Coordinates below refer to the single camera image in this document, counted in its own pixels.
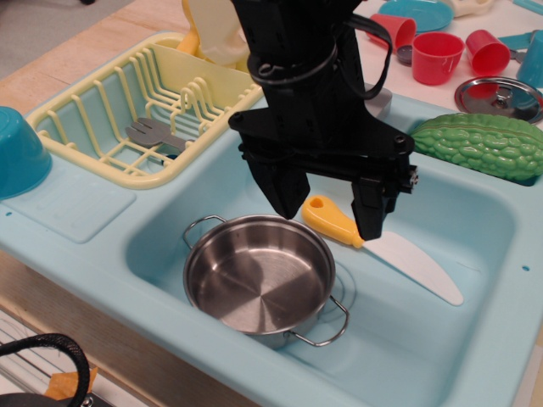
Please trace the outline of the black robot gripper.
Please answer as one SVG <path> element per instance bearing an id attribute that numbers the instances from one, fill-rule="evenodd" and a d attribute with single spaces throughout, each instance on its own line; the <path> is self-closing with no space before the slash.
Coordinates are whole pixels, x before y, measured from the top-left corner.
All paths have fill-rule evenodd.
<path id="1" fill-rule="evenodd" d="M 309 194 L 308 176 L 351 183 L 363 240 L 380 238 L 397 195 L 417 183 L 414 141 L 371 114 L 379 88 L 366 88 L 358 63 L 249 69 L 267 105 L 236 113 L 230 126 L 251 175 L 278 215 L 293 219 Z"/>

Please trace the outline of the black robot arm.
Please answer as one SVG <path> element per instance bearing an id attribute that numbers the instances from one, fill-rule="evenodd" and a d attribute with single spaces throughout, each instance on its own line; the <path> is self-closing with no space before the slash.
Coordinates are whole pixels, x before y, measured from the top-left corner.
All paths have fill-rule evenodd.
<path id="1" fill-rule="evenodd" d="M 382 235 L 386 216 L 417 181 L 412 137 L 367 109 L 357 31 L 392 47 L 389 33 L 355 13 L 354 1 L 236 1 L 249 45 L 247 66 L 266 107 L 236 113 L 230 127 L 275 211 L 291 219 L 310 192 L 309 175 L 347 181 L 361 237 Z"/>

